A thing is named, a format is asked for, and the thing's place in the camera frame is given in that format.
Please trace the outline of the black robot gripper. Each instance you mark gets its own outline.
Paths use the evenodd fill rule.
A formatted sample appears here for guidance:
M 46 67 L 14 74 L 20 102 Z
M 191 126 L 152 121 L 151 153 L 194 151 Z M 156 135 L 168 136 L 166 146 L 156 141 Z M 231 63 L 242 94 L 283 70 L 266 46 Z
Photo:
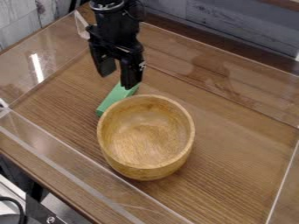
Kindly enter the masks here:
M 138 40 L 144 6 L 140 0 L 90 0 L 96 23 L 86 28 L 91 56 L 102 77 L 116 71 L 120 60 L 120 85 L 131 89 L 143 80 L 144 47 Z

